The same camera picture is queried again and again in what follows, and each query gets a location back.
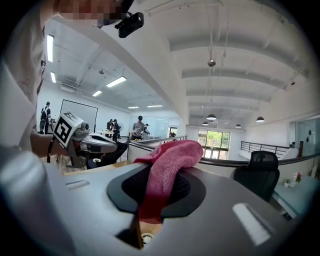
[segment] white table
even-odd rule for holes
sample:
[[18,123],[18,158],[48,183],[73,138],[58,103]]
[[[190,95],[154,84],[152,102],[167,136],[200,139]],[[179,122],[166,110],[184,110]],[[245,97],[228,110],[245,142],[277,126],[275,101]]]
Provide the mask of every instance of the white table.
[[109,130],[96,130],[95,132],[97,134],[101,134],[101,135],[112,135],[112,134],[114,134],[113,131],[109,131]]
[[292,188],[278,184],[274,189],[272,197],[292,218],[295,218],[298,215],[304,215],[308,211],[313,194],[319,186],[320,181],[303,175],[301,181]]
[[160,136],[154,136],[154,135],[147,135],[149,137],[149,140],[155,140],[155,139],[159,139]]

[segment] chair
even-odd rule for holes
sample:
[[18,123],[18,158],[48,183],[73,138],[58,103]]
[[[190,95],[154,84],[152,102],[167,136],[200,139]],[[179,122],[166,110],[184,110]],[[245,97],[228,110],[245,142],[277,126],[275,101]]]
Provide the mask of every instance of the chair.
[[101,158],[101,162],[94,162],[93,159],[89,159],[86,164],[87,169],[94,169],[97,167],[115,164],[117,160],[127,150],[130,140],[127,140],[125,143],[121,143],[119,141],[116,141],[115,143],[117,144],[116,151],[111,153],[106,153],[105,156]]
[[233,179],[268,202],[280,176],[278,164],[275,153],[253,151],[249,164],[237,167]]

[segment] security camera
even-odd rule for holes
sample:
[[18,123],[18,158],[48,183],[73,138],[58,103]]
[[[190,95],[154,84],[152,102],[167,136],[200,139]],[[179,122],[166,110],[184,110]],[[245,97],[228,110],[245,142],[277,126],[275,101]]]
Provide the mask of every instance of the security camera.
[[209,67],[214,67],[216,64],[217,64],[216,61],[213,60],[213,59],[210,59],[210,60],[208,61],[208,66],[209,66]]

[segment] gray device surface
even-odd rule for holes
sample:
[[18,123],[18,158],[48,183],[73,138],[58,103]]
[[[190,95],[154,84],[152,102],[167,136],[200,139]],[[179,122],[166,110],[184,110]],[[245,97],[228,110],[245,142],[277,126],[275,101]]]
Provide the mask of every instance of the gray device surface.
[[[106,188],[114,178],[146,164],[63,176],[28,151],[2,148],[0,156],[5,159],[0,165],[0,185],[6,204],[31,237],[52,254],[271,255],[290,231],[289,222],[236,181],[193,167],[179,172],[203,182],[203,202],[186,217],[164,219],[161,231],[139,250],[117,238],[131,228],[136,216],[120,212]],[[269,234],[259,245],[234,211],[242,204],[250,218],[254,216],[251,223],[260,223]]]

